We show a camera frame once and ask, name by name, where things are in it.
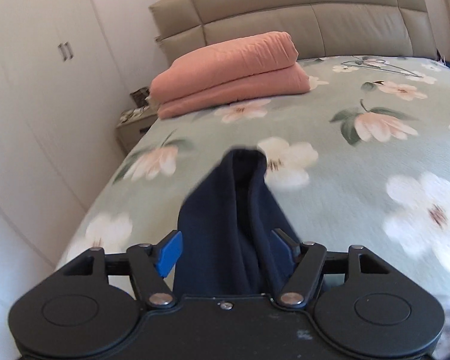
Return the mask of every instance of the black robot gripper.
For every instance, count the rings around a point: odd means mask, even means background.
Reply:
[[[278,294],[185,295],[164,283],[181,233],[105,255],[91,248],[11,308],[25,359],[420,359],[444,325],[439,302],[366,247],[348,253],[296,244],[277,229],[295,271]],[[325,275],[344,274],[327,287]],[[108,284],[129,276],[134,299]]]

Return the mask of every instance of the bed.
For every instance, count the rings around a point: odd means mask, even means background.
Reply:
[[[424,0],[162,0],[150,9],[169,63],[208,44],[288,32],[311,91],[157,121],[61,264],[91,246],[158,242],[188,193],[242,146],[267,155],[266,180],[303,241],[366,245],[450,295],[450,69],[435,61]]]

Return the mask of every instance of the circular cover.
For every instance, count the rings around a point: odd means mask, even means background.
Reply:
[[[435,298],[413,282],[366,281],[349,280],[317,300],[314,320],[331,341],[376,358],[412,356],[436,344],[444,313]]]
[[[75,358],[115,346],[138,317],[126,292],[92,277],[68,276],[44,281],[19,299],[8,324],[18,346],[45,357]]]

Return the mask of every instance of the dark blue fabric on bed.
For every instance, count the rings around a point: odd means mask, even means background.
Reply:
[[[277,294],[293,273],[288,254],[271,245],[280,228],[297,241],[264,182],[265,156],[234,149],[187,197],[178,216],[183,254],[174,293]]]

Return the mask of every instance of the bed sheet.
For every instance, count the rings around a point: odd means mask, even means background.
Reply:
[[[186,195],[242,146],[265,152],[267,184],[302,240],[330,251],[363,244],[450,296],[450,69],[405,57],[299,63],[309,93],[157,121],[60,264],[94,245],[114,253],[158,242],[176,228]]]

